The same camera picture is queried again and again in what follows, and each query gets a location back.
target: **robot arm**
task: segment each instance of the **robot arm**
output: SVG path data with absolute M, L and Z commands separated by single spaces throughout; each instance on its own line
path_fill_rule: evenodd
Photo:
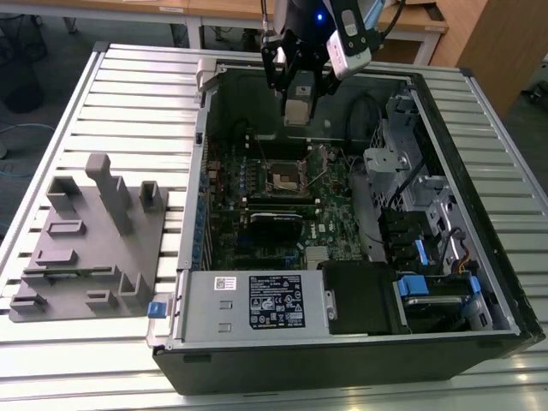
M 277 0 L 274 30 L 269 32 L 266 0 L 261 0 L 261 56 L 269 88 L 281 93 L 283 116 L 297 72 L 313 74 L 307 113 L 307 118 L 312 118 L 319 97 L 335 93 L 343 79 L 371 61 L 371 54 L 396 24 L 405 0 L 401 0 L 387 30 L 379 33 L 375 27 L 384 3 L 385 0 Z M 274 63 L 278 48 L 285 54 L 281 71 Z M 324 75 L 325 64 L 330 60 L 331 70 Z

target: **wooden table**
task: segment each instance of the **wooden table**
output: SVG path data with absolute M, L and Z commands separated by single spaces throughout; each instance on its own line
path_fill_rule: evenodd
M 272 15 L 274 1 L 269 0 L 267 7 Z M 390 23 L 396 8 L 384 10 L 379 20 L 381 29 Z M 184 24 L 194 49 L 203 48 L 204 26 L 261 28 L 259 0 L 7 0 L 0 3 L 0 12 Z M 426 65 L 448 28 L 444 21 L 433 21 L 421 6 L 411 6 L 405 8 L 388 39 L 420 43 L 411 63 Z

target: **motherboard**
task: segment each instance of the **motherboard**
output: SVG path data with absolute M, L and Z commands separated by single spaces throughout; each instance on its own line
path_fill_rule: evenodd
M 351 158 L 302 140 L 287 150 L 249 132 L 211 143 L 213 270 L 315 270 L 363 258 L 348 188 Z

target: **table leg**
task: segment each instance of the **table leg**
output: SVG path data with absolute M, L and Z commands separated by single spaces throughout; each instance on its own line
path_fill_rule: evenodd
M 198 17 L 187 16 L 188 43 L 191 49 L 202 49 L 202 24 Z
M 78 28 L 76 27 L 76 19 L 74 17 L 63 17 L 65 27 L 67 28 L 68 34 L 76 34 Z
M 440 37 L 440 33 L 426 34 L 424 41 L 420 43 L 417 56 L 414 58 L 415 65 L 427 66 L 430 64 L 430 60 L 432 60 L 432 56 L 434 55 L 434 51 L 436 50 Z

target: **gray bracket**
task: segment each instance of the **gray bracket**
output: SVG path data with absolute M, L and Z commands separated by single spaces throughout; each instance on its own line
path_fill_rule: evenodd
M 86 173 L 97 187 L 78 187 L 71 177 L 51 183 L 52 208 L 12 299 L 12 321 L 146 314 L 168 190 L 156 182 L 126 188 L 102 153 L 90 155 Z

